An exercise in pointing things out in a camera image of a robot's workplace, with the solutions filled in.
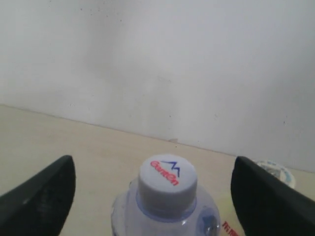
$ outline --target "table surface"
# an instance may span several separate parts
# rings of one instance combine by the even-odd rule
[[[76,193],[62,236],[110,235],[115,196],[159,153],[189,160],[215,200],[229,193],[234,156],[0,105],[0,194],[60,156],[74,158]],[[315,174],[292,173],[296,189],[315,199]]]

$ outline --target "water bottle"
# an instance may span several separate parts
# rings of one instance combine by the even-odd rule
[[[219,211],[194,166],[166,154],[147,159],[111,214],[113,236],[218,236]]]

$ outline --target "white wall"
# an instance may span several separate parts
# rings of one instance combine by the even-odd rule
[[[0,32],[0,103],[315,171],[313,0],[7,0]]]

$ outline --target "beige table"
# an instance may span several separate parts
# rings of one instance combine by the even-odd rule
[[[0,106],[0,194],[58,157],[74,157],[75,201],[62,236],[109,236],[111,204],[141,163],[157,153],[188,159],[215,199],[229,192],[235,157],[112,129]],[[297,190],[315,199],[315,174],[292,171]]]

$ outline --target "bottle neck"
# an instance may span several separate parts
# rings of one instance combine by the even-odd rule
[[[197,205],[197,199],[195,198],[190,206],[181,212],[173,210],[160,210],[144,205],[138,191],[136,193],[136,202],[143,214],[155,221],[164,223],[174,223],[187,219],[193,213]]]

